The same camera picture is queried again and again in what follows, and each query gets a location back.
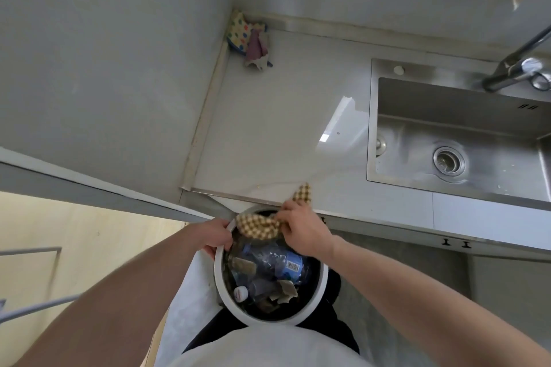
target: white shirt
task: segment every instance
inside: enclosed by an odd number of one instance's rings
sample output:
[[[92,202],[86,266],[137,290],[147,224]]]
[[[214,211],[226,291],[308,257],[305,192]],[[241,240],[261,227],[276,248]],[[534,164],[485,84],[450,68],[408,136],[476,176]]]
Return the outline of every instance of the white shirt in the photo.
[[[171,367],[347,366],[369,367],[346,345],[309,329],[252,326],[189,350]]]

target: barcode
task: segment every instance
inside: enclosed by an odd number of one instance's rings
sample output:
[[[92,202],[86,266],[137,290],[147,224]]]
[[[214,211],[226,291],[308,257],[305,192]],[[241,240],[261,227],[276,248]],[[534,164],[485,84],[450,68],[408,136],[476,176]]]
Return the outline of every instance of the barcode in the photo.
[[[292,261],[287,261],[287,268],[289,270],[293,270],[293,271],[298,272],[299,269],[300,269],[300,266],[296,263],[293,263]]]

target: blue plastic bottle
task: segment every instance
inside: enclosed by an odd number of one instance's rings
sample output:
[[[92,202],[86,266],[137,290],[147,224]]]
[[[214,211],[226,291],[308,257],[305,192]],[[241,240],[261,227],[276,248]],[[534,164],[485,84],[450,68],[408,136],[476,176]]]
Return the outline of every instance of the blue plastic bottle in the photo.
[[[290,280],[293,284],[303,284],[309,279],[310,265],[306,258],[277,244],[262,247],[245,244],[243,254],[252,257],[260,271],[277,280]]]

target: plastic bottle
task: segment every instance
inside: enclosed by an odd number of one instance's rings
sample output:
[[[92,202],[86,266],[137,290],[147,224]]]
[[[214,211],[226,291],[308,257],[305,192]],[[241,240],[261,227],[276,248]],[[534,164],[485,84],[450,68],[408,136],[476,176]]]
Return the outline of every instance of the plastic bottle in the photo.
[[[251,298],[253,301],[262,300],[272,293],[282,292],[282,287],[278,282],[270,282],[263,278],[255,278],[246,286],[238,286],[234,289],[234,299],[241,303]]]
[[[243,253],[256,260],[257,270],[277,280],[291,280],[304,284],[310,278],[310,265],[306,258],[276,243],[255,247],[245,244]]]

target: checkered cloth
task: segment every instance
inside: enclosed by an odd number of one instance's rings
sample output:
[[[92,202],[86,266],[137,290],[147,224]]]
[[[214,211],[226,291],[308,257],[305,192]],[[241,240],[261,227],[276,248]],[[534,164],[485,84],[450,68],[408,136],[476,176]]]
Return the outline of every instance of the checkered cloth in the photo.
[[[310,185],[304,183],[295,192],[292,198],[295,202],[302,200],[307,204],[312,202]],[[281,222],[267,218],[257,213],[240,213],[235,217],[235,224],[241,235],[254,239],[272,239],[279,235]]]

